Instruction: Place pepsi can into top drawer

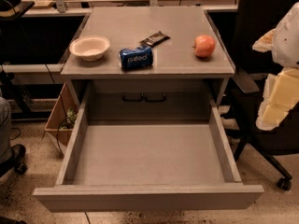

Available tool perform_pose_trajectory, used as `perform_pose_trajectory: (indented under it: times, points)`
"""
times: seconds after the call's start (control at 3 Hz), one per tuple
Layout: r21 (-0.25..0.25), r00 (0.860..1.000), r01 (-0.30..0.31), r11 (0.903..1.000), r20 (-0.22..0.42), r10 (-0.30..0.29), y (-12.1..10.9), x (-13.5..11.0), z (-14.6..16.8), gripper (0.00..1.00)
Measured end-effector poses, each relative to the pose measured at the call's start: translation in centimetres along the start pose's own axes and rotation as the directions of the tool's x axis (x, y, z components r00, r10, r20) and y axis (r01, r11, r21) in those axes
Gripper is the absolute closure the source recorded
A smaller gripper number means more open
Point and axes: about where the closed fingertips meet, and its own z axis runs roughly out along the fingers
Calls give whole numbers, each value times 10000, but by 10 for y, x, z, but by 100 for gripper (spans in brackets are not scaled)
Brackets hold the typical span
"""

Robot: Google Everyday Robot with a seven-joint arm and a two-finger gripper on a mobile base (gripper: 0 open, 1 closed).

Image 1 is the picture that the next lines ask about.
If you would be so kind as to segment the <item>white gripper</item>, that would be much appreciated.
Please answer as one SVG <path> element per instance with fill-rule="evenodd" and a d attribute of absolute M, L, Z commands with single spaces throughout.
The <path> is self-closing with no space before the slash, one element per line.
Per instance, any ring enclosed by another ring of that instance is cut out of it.
<path fill-rule="evenodd" d="M 299 102 L 299 3 L 292 6 L 276 30 L 268 31 L 255 41 L 252 49 L 259 52 L 272 50 L 273 61 L 287 67 L 276 76 L 269 74 L 264 83 L 256 126 L 271 131 Z"/>

